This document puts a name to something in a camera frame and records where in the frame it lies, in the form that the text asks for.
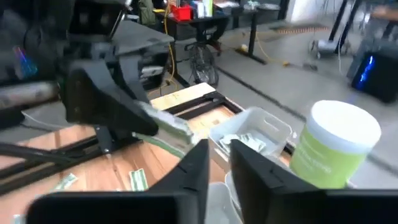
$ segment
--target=gray floor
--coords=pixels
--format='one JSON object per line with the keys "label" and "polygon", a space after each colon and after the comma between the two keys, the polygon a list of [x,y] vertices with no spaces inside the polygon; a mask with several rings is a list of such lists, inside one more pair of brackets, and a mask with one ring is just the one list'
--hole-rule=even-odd
{"label": "gray floor", "polygon": [[[345,79],[345,73],[351,62],[350,57],[341,58],[341,70],[337,57],[315,60],[308,56],[308,43],[313,39],[325,38],[328,32],[305,33],[297,35],[279,36],[271,32],[265,32],[267,26],[259,27],[259,42],[264,51],[274,60],[267,65],[260,65],[257,62],[242,57],[229,47],[235,47],[247,42],[247,37],[242,37],[242,31],[235,30],[228,32],[223,37],[226,45],[222,56],[216,58],[217,64],[231,73],[243,78],[250,85],[256,87],[263,93],[275,98],[280,104],[296,111],[299,114],[307,115],[311,106],[318,100],[340,100],[360,106],[369,111],[377,118],[382,126],[382,138],[380,143],[373,150],[371,159],[368,159],[351,179],[357,187],[363,188],[398,188],[398,178],[386,166],[380,166],[380,161],[389,167],[397,166],[398,153],[394,151],[394,133],[398,129],[398,108],[397,105],[383,105],[377,100],[362,93],[351,90]],[[353,50],[359,45],[360,36],[350,34],[349,40]],[[178,59],[188,57],[182,50],[182,44],[178,45]],[[255,54],[265,57],[258,45]],[[275,59],[287,60],[297,67],[283,67]],[[311,72],[299,68],[304,62],[311,62],[318,66],[318,72]],[[187,80],[190,78],[190,68],[187,62],[180,63],[178,70]],[[175,90],[174,86],[162,89],[162,94]],[[304,122],[290,113],[282,110],[275,104],[267,101],[251,90],[245,88],[226,75],[220,73],[220,84],[218,91],[243,107],[260,106],[268,112],[278,116],[289,123],[299,134]],[[150,97],[159,96],[159,92],[153,92]],[[43,124],[27,120],[26,123],[42,128],[57,129],[58,126],[68,126],[64,120],[64,109],[59,103],[46,105],[38,109],[26,111],[37,120],[54,124],[46,127]],[[15,142],[43,134],[43,131],[27,128],[12,128],[0,133],[0,141]]]}

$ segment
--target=table leg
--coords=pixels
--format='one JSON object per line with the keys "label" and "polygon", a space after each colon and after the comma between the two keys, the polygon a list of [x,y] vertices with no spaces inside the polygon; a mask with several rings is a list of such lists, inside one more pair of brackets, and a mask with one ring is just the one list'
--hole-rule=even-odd
{"label": "table leg", "polygon": [[257,57],[253,54],[254,52],[254,43],[256,42],[256,33],[257,33],[257,14],[253,14],[251,18],[251,30],[250,30],[250,38],[249,38],[249,49],[248,51],[245,51],[241,48],[236,49],[235,51],[243,56],[249,57],[263,65],[266,65],[267,62],[260,58]]}
{"label": "table leg", "polygon": [[179,73],[178,73],[178,67],[177,67],[177,56],[175,53],[175,40],[177,39],[177,23],[174,22],[173,20],[169,19],[168,23],[171,25],[171,29],[169,30],[171,35],[174,38],[174,41],[170,43],[171,49],[172,49],[172,67],[169,67],[169,73],[171,76],[176,79],[179,84],[181,84],[184,88],[188,88],[191,85],[189,82],[187,82]]}

